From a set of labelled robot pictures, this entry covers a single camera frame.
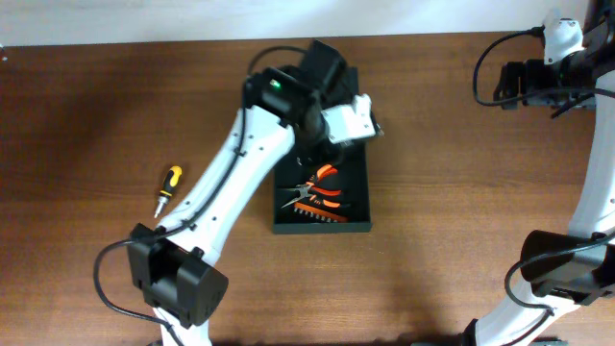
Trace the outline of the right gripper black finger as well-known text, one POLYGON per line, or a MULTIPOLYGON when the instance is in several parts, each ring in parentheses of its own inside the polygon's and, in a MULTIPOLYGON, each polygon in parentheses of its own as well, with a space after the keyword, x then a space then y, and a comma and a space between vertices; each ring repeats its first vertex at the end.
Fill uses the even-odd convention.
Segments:
POLYGON ((518 86, 497 86, 493 92, 493 102, 503 110, 517 110, 522 93, 518 86))
POLYGON ((499 86, 523 86, 526 66, 523 62, 508 62, 502 67, 499 86))

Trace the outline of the red handled side cutters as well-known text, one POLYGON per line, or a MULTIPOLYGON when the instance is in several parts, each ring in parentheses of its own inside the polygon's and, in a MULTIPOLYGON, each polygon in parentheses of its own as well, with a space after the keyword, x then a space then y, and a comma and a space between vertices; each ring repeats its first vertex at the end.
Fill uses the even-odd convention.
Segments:
POLYGON ((328 197, 337 197, 342 190, 337 187, 336 175, 338 170, 331 164, 324 164, 307 180, 309 190, 328 197))

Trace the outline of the orange black long-nose pliers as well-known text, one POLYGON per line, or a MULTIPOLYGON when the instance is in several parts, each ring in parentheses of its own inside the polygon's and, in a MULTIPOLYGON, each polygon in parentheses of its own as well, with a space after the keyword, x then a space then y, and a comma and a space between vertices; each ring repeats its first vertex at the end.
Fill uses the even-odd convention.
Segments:
POLYGON ((289 202, 286 202, 284 205, 282 205, 282 208, 289 207, 290 205, 293 205, 303 200, 307 200, 317 206, 324 206, 331 209, 344 209, 349 207, 348 203, 335 202, 333 200, 329 200, 328 196, 324 196, 310 191, 307 183, 302 185, 296 185, 295 187, 285 187, 284 190, 297 192, 298 195, 291 199, 289 202))

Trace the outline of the black box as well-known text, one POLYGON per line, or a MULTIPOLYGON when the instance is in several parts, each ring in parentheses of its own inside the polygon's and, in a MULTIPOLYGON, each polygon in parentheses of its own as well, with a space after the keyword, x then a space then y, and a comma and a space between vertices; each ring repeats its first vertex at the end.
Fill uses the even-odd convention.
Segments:
POLYGON ((276 235, 368 233, 372 229, 365 144, 378 135, 371 99, 352 67, 323 104, 326 136, 297 144, 274 168, 276 235))

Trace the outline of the orange socket rail with sockets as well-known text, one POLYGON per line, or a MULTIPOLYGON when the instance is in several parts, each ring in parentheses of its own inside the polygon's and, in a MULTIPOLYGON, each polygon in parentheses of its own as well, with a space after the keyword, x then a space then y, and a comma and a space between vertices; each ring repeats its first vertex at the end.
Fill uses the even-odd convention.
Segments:
POLYGON ((329 211, 320 210, 318 208, 312 207, 310 205, 306 205, 303 203, 295 203, 293 205, 293 211, 295 213, 308 216, 310 218, 328 222, 328 223, 346 223, 348 222, 348 218, 346 216, 338 215, 329 211))

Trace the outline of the yellow black stubby screwdriver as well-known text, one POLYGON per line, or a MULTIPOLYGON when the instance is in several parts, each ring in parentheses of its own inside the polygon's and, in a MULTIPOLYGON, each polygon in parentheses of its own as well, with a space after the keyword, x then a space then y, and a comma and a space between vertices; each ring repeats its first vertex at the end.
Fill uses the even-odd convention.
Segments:
POLYGON ((183 170, 179 165, 174 165, 169 168, 161 184, 159 191, 158 203, 154 212, 154 217, 158 218, 165 209, 170 199, 175 193, 179 180, 183 175, 183 170))

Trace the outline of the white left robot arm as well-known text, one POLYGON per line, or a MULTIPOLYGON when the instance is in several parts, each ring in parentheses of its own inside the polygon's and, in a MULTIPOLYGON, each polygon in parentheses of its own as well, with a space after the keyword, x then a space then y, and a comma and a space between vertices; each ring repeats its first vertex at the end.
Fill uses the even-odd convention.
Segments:
POLYGON ((135 226, 131 275, 161 345, 208 345, 208 322, 229 281, 215 264, 238 216, 268 172, 292 149, 303 164, 342 156, 327 111, 353 109, 347 63, 315 40, 296 65, 250 69, 229 136, 183 201, 151 230, 135 226))

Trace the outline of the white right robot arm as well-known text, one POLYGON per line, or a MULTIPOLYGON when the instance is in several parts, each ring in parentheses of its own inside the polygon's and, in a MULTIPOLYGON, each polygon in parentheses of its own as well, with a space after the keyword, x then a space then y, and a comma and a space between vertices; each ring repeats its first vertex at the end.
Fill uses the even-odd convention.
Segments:
POLYGON ((595 114, 578 203, 566 230, 533 231, 504 276, 504 299, 472 320, 459 345, 537 345, 561 317, 614 296, 614 4, 591 1, 583 21, 550 13, 513 34, 542 41, 538 60, 508 62, 482 106, 595 114))

